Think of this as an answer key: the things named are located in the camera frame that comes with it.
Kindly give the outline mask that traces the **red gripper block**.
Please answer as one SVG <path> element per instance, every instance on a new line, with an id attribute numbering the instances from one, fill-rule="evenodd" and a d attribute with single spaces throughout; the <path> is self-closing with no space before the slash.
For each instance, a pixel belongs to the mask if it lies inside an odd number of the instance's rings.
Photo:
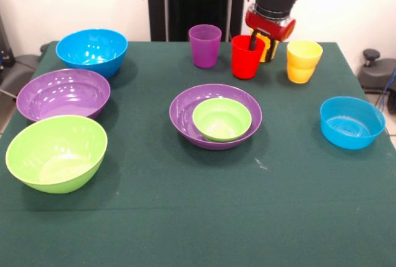
<path id="1" fill-rule="evenodd" d="M 261 15 L 255 4 L 248 7 L 245 16 L 246 25 L 252 29 L 249 42 L 249 50 L 256 49 L 257 32 L 269 37 L 270 44 L 266 54 L 266 61 L 270 62 L 275 56 L 279 41 L 285 41 L 293 33 L 296 20 L 290 17 L 284 19 L 272 19 Z"/>

